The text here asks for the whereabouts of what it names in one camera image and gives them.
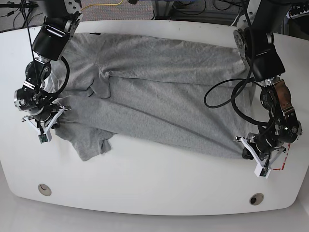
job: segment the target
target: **gray floor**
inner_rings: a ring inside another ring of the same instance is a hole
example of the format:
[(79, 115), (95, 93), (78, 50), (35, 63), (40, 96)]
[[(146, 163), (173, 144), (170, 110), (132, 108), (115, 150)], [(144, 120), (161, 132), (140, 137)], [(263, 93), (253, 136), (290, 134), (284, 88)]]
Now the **gray floor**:
[[(7, 3), (8, 0), (0, 0), (0, 3)], [(92, 3), (117, 3), (120, 0), (82, 0), (82, 6), (88, 6)], [(206, 0), (206, 10), (216, 10), (213, 6), (212, 0)], [(226, 8), (227, 3), (216, 1), (217, 7)], [(205, 2), (204, 0), (196, 0), (192, 5), (185, 7), (193, 11), (202, 11), (204, 9)], [(232, 6), (226, 12), (235, 12), (237, 13), (239, 8), (237, 6)], [(6, 15), (12, 9), (0, 8), (0, 16)], [(16, 11), (15, 14), (9, 17), (0, 18), (0, 31), (8, 30), (13, 28), (13, 20), (17, 16), (19, 11)], [(41, 13), (39, 8), (35, 9), (31, 14), (30, 18), (36, 14)], [(122, 4), (118, 6), (93, 6), (85, 9), (83, 11), (83, 21), (92, 21), (92, 20), (117, 20), (117, 19), (151, 19), (153, 17), (153, 8), (152, 3), (149, 0), (140, 0), (136, 5), (131, 5), (124, 0)], [(21, 14), (19, 14), (15, 20), (15, 28), (21, 27), (24, 20)], [(39, 26), (43, 22), (43, 14), (34, 17), (30, 25)]]

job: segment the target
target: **white table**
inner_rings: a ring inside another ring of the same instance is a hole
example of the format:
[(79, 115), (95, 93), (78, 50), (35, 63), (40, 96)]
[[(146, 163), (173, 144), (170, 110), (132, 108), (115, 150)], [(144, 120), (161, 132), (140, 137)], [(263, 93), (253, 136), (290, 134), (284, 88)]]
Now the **white table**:
[[(77, 32), (107, 32), (183, 39), (236, 47), (233, 27), (176, 21), (83, 22)], [(34, 39), (39, 28), (31, 28)], [(292, 93), (292, 103), (304, 133), (292, 144), (283, 171), (257, 178), (254, 161), (215, 158), (122, 135), (110, 139), (112, 150), (82, 162), (67, 141), (54, 135), (41, 145), (35, 131), (21, 122), (24, 112), (13, 104), (14, 91), (25, 80), (31, 62), (25, 29), (0, 34), (0, 160), (11, 191), (37, 201), (109, 212), (149, 215), (213, 215), (280, 209), (296, 199), (308, 164), (309, 42), (275, 36), (275, 45)], [(254, 98), (253, 115), (267, 112)], [(38, 185), (52, 195), (43, 196)], [(258, 206), (249, 204), (263, 193)]]

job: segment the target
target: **screw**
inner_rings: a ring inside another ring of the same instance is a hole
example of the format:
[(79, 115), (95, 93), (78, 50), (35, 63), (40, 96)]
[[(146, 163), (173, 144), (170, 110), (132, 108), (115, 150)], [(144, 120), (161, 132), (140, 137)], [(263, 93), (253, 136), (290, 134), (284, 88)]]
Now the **screw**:
[(295, 134), (295, 133), (297, 133), (297, 131), (298, 131), (298, 129), (296, 128), (296, 127), (293, 127), (292, 128), (292, 132)]

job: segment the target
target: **gray t-shirt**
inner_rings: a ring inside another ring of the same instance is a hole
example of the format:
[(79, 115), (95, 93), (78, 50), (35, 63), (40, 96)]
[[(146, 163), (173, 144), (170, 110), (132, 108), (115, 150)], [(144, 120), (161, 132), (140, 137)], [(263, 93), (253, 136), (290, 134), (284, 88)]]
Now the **gray t-shirt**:
[[(57, 101), (70, 106), (56, 134), (70, 141), (82, 160), (111, 149), (114, 134), (147, 139), (218, 157), (241, 158), (234, 136), (251, 131), (231, 104), (208, 109), (203, 97), (211, 86), (246, 78), (239, 52), (204, 43), (137, 35), (77, 33), (63, 56), (70, 79)], [(52, 62), (47, 87), (58, 90), (65, 66)], [(209, 95), (211, 105), (230, 98), (237, 82)], [(237, 97), (251, 114), (249, 88)]]

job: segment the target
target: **yellow cable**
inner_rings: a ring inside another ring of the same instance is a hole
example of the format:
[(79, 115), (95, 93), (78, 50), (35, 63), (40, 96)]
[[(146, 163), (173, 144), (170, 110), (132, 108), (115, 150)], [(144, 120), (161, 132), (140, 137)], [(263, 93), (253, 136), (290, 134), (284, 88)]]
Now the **yellow cable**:
[(115, 3), (115, 4), (105, 4), (105, 3), (90, 4), (90, 5), (85, 6), (84, 8), (82, 8), (81, 11), (84, 10), (84, 9), (86, 9), (86, 8), (88, 8), (88, 7), (90, 7), (90, 6), (118, 6), (118, 5), (120, 5), (123, 1), (124, 1), (124, 0), (121, 0), (121, 2)]

